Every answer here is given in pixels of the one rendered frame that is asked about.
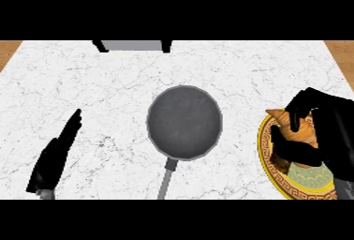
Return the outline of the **dark grey frying pan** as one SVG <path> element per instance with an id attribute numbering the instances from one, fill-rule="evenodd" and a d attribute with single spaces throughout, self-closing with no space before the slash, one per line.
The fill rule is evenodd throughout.
<path id="1" fill-rule="evenodd" d="M 168 88 L 149 106 L 146 130 L 156 150 L 166 157 L 157 194 L 162 200 L 178 162 L 202 158 L 218 143 L 222 113 L 209 93 L 190 85 Z"/>

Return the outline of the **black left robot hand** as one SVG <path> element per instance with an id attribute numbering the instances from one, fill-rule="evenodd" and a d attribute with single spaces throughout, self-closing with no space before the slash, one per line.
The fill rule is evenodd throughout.
<path id="1" fill-rule="evenodd" d="M 32 174 L 26 191 L 35 193 L 38 190 L 54 190 L 63 172 L 67 153 L 81 128 L 81 109 L 76 109 L 60 134 L 53 138 L 44 147 L 38 160 L 32 167 Z"/>

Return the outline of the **yellow patterned plate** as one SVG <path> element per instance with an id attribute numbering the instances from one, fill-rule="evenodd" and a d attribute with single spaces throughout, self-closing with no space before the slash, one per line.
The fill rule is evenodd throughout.
<path id="1" fill-rule="evenodd" d="M 277 191 L 287 199 L 336 200 L 333 175 L 324 165 L 300 168 L 298 165 L 290 164 L 286 174 L 275 169 L 269 161 L 272 154 L 269 126 L 275 124 L 277 120 L 267 115 L 256 132 L 256 152 L 264 172 Z"/>

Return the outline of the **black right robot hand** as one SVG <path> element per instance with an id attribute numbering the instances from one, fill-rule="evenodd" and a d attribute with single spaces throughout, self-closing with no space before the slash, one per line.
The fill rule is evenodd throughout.
<path id="1" fill-rule="evenodd" d="M 308 87 L 298 92 L 284 111 L 295 132 L 299 131 L 299 119 L 312 114 L 318 147 L 287 141 L 278 127 L 271 127 L 275 154 L 312 167 L 324 163 L 336 179 L 354 182 L 354 101 Z"/>

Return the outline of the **orange croissant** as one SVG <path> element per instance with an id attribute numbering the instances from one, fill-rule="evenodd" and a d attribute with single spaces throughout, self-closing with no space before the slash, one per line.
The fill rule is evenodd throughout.
<path id="1" fill-rule="evenodd" d="M 303 119 L 299 119 L 298 132 L 293 132 L 289 113 L 280 109 L 267 110 L 265 113 L 275 119 L 275 126 L 287 141 L 308 143 L 312 147 L 318 147 L 315 130 Z M 277 155 L 277 150 L 272 150 L 269 161 L 281 173 L 289 172 L 290 162 Z"/>

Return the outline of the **grey and black appliance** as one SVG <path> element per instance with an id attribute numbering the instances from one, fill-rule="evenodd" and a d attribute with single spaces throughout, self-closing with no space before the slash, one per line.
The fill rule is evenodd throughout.
<path id="1" fill-rule="evenodd" d="M 101 53 L 109 51 L 160 51 L 169 52 L 171 40 L 94 40 Z"/>

